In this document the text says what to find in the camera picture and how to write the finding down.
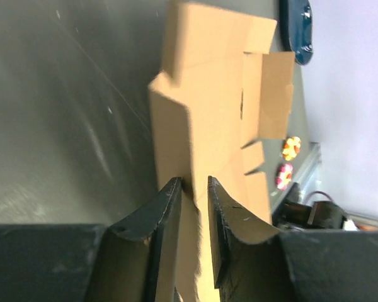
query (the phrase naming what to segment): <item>yellow and orange toy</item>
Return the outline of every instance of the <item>yellow and orange toy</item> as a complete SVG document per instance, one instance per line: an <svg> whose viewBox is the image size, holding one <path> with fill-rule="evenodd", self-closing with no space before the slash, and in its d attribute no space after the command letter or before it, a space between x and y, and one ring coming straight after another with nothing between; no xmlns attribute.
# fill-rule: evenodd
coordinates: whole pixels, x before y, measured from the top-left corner
<svg viewBox="0 0 378 302"><path fill-rule="evenodd" d="M295 159L298 153L300 153L300 149L301 149L301 139L299 137L288 138L283 148L284 159L287 162Z"/></svg>

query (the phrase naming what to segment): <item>blue tray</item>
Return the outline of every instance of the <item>blue tray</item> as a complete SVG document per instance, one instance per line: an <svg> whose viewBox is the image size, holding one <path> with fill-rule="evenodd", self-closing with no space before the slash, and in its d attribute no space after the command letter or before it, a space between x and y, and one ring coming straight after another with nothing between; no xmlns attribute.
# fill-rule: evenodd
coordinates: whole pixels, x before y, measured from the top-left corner
<svg viewBox="0 0 378 302"><path fill-rule="evenodd" d="M280 33L284 49L295 52L295 61L306 65L312 47L312 9L308 0L280 0Z"/></svg>

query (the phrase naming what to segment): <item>cardboard flap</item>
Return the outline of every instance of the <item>cardboard flap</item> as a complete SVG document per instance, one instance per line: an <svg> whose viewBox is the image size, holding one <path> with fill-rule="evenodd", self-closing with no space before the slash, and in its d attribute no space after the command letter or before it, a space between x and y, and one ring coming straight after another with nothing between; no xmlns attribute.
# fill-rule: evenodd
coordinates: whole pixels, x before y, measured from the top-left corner
<svg viewBox="0 0 378 302"><path fill-rule="evenodd" d="M282 139L292 107L294 52L263 55L259 135Z"/></svg>
<svg viewBox="0 0 378 302"><path fill-rule="evenodd" d="M244 174L259 168L265 162L262 142L256 142L242 149Z"/></svg>
<svg viewBox="0 0 378 302"><path fill-rule="evenodd" d="M263 221L272 224L266 174L258 172L247 175L245 184L248 192L248 204L244 205L245 208Z"/></svg>
<svg viewBox="0 0 378 302"><path fill-rule="evenodd" d="M198 3L171 1L163 70L180 81L183 69L247 52L268 53L276 21Z"/></svg>
<svg viewBox="0 0 378 302"><path fill-rule="evenodd" d="M245 54L241 105L241 146L258 137L263 55Z"/></svg>
<svg viewBox="0 0 378 302"><path fill-rule="evenodd" d="M252 18L244 52L269 53L277 21L260 17Z"/></svg>

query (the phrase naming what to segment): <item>colorful toy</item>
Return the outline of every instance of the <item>colorful toy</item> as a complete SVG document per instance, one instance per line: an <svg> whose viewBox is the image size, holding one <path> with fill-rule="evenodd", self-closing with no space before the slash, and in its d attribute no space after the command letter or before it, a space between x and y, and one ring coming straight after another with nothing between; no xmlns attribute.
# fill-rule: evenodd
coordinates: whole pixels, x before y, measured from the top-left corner
<svg viewBox="0 0 378 302"><path fill-rule="evenodd" d="M283 148L284 159L287 162L295 159L298 153L300 153L300 149L301 149L301 139L299 137L288 138Z"/></svg>
<svg viewBox="0 0 378 302"><path fill-rule="evenodd" d="M278 172L277 189L284 191L287 189L292 180L292 164L284 164Z"/></svg>

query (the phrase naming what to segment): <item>unfolded cardboard box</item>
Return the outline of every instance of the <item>unfolded cardboard box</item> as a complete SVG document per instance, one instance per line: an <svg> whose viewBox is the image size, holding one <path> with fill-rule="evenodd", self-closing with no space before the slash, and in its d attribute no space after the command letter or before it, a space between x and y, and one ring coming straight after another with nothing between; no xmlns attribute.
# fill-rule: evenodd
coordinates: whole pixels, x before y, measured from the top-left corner
<svg viewBox="0 0 378 302"><path fill-rule="evenodd" d="M203 4L171 2L162 71L149 85L158 185L184 180L177 288L185 302L214 289L207 177L270 222L259 138L284 139L294 53L269 53L277 22Z"/></svg>

